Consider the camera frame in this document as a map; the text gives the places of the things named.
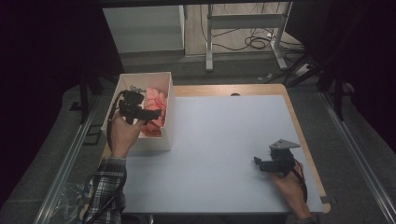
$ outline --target pink object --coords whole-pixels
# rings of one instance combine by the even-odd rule
[[[161,134],[160,128],[165,124],[166,115],[166,97],[163,92],[159,92],[154,88],[147,88],[146,101],[144,107],[147,110],[161,109],[162,113],[158,119],[154,119],[148,122],[148,125],[144,126],[142,133],[146,135],[158,135]]]

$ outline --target metal bracket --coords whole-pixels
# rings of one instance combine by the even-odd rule
[[[98,145],[100,136],[102,134],[102,130],[100,129],[100,127],[102,127],[101,124],[90,125],[90,128],[87,131],[86,137],[96,136],[96,138],[93,142],[84,142],[82,144],[83,146],[97,146]],[[95,128],[99,128],[97,132],[92,131],[92,129],[95,129]]]
[[[271,149],[288,149],[288,148],[294,148],[294,147],[300,147],[300,145],[279,139],[279,141],[273,143],[270,148]]]

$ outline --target metal frame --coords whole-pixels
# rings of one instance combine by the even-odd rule
[[[207,5],[207,40],[206,40],[206,71],[213,71],[212,30],[216,29],[248,29],[248,28],[278,28],[275,41],[271,48],[276,56],[281,70],[288,69],[279,50],[280,39],[288,20],[291,2],[288,2],[282,14],[253,15],[212,15],[211,4]]]
[[[376,175],[372,168],[370,167],[369,162],[364,158],[364,155],[361,152],[359,145],[356,143],[352,134],[350,133],[346,123],[341,120],[338,115],[332,109],[334,107],[332,103],[332,99],[327,92],[320,92],[319,96],[322,98],[332,121],[337,128],[337,131],[340,133],[344,142],[346,143],[346,147],[350,152],[352,159],[355,161],[359,170],[361,171],[361,175],[364,181],[367,184],[367,187],[373,193],[376,202],[378,203],[379,208],[387,219],[388,223],[396,223],[396,207],[393,204],[391,198],[389,197],[386,189],[382,185],[382,183],[376,178]]]
[[[50,222],[51,213],[55,208],[56,203],[59,200],[61,189],[70,175],[76,157],[79,153],[79,150],[81,149],[81,145],[84,141],[85,135],[87,134],[87,131],[90,128],[93,115],[95,113],[96,107],[99,104],[98,102],[99,102],[99,97],[93,96],[91,102],[91,108],[90,108],[91,113],[88,115],[88,118],[85,121],[85,123],[80,125],[78,129],[78,133],[76,134],[76,137],[73,140],[72,145],[70,146],[66,156],[64,157],[64,161],[60,166],[59,171],[56,174],[51,187],[49,188],[49,192],[47,193],[44,202],[41,204],[41,208],[38,211],[37,216],[35,217],[35,222],[34,222],[35,224]]]

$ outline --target white surface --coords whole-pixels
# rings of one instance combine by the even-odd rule
[[[103,11],[119,53],[184,49],[183,6]]]
[[[132,152],[125,213],[283,213],[289,208],[253,157],[279,138],[300,144],[283,96],[176,98],[170,151]],[[322,212],[303,150],[308,206]]]

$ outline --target white cabinet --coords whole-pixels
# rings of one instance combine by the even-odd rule
[[[183,6],[103,11],[119,53],[184,49]]]

